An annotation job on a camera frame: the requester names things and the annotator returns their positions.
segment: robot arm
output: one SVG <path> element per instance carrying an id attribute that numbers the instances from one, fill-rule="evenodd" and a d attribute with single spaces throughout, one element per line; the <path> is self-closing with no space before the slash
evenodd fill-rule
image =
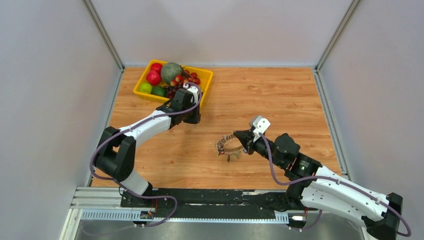
<path id="1" fill-rule="evenodd" d="M 112 177 L 128 190 L 142 195 L 152 185 L 142 178 L 134 168 L 136 149 L 151 137 L 164 132 L 181 122 L 198 124 L 200 106 L 182 114 L 175 114 L 192 108 L 199 102 L 200 92 L 196 86 L 184 85 L 172 100 L 165 102 L 144 119 L 129 126 L 116 129 L 108 127 L 103 131 L 98 145 L 120 132 L 125 132 L 100 149 L 93 165 Z"/>
<path id="2" fill-rule="evenodd" d="M 267 145 L 261 138 L 270 126 L 270 122 L 257 116 L 250 129 L 235 131 L 236 136 L 249 155 L 254 152 L 268 159 Z M 311 179 L 291 184 L 285 194 L 285 200 L 298 206 L 321 209 L 349 219 L 359 226 L 366 227 L 368 233 L 377 239 L 395 239 L 400 219 L 382 203 L 402 213 L 401 196 L 396 193 L 385 195 L 359 186 L 338 176 L 320 162 L 301 152 L 300 146 L 287 134 L 277 137 L 275 142 L 266 139 L 272 153 L 272 163 L 285 171 L 290 181 L 304 177 L 320 176 L 336 179 Z M 372 195 L 377 201 L 358 192 Z"/>

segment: wooden tabletop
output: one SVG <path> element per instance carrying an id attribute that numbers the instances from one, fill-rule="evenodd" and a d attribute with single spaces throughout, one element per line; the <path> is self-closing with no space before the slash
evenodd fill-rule
<path id="1" fill-rule="evenodd" d="M 266 136 L 288 133 L 300 151 L 340 174 L 314 77 L 309 68 L 208 67 L 213 71 L 201 121 L 181 123 L 145 142 L 135 168 L 154 188 L 283 189 L 274 183 L 268 160 L 255 153 L 227 162 L 215 142 L 234 130 L 249 129 L 262 115 L 271 122 Z M 144 68 L 126 68 L 110 125 L 121 128 L 151 114 L 160 103 L 133 94 Z M 275 168 L 280 181 L 284 171 Z M 94 187 L 116 186 L 94 179 Z"/>

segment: yellow tray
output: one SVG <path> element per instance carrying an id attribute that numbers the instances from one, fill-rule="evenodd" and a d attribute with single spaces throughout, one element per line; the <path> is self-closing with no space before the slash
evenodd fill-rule
<path id="1" fill-rule="evenodd" d="M 140 79 L 138 80 L 137 84 L 135 85 L 134 90 L 132 92 L 142 99 L 147 99 L 147 100 L 155 101 L 158 103 L 165 103 L 166 101 L 169 100 L 169 98 L 156 96 L 153 94 L 147 94 L 147 93 L 143 93 L 139 91 L 140 84 L 147 82 L 146 76 L 150 72 L 150 67 L 154 63 L 159 63 L 164 65 L 167 62 L 156 60 L 156 59 L 151 60 L 149 64 L 147 65 L 146 69 L 144 70 L 143 74 L 141 75 Z M 205 96 L 206 96 L 206 93 L 208 92 L 209 84 L 211 83 L 212 76 L 214 75 L 214 73 L 212 71 L 197 68 L 197 67 L 184 66 L 184 65 L 181 65 L 181 66 L 184 68 L 184 70 L 188 70 L 190 73 L 192 72 L 197 73 L 197 77 L 200 79 L 200 89 L 203 93 L 201 101 L 200 101 L 200 107 L 201 107 L 205 101 Z M 164 86 L 164 85 L 167 85 L 164 83 L 164 81 L 161 81 L 159 84 L 159 86 Z"/>

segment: watermelon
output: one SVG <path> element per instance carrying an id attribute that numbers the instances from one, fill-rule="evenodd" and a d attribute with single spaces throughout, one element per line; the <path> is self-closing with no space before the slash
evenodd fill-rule
<path id="1" fill-rule="evenodd" d="M 167 84 L 171 84 L 171 81 L 174 80 L 178 74 L 183 75 L 183 68 L 175 62 L 166 63 L 160 71 L 160 77 Z"/>

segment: white panel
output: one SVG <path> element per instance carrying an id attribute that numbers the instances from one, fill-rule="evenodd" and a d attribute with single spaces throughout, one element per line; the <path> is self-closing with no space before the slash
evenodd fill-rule
<path id="1" fill-rule="evenodd" d="M 315 65 L 351 0 L 93 0 L 125 65 Z"/>
<path id="2" fill-rule="evenodd" d="M 424 236 L 423 13 L 422 0 L 362 1 L 322 70 L 351 178 L 402 195 L 412 239 Z"/>
<path id="3" fill-rule="evenodd" d="M 81 0 L 0 2 L 0 239 L 58 239 L 119 70 Z"/>

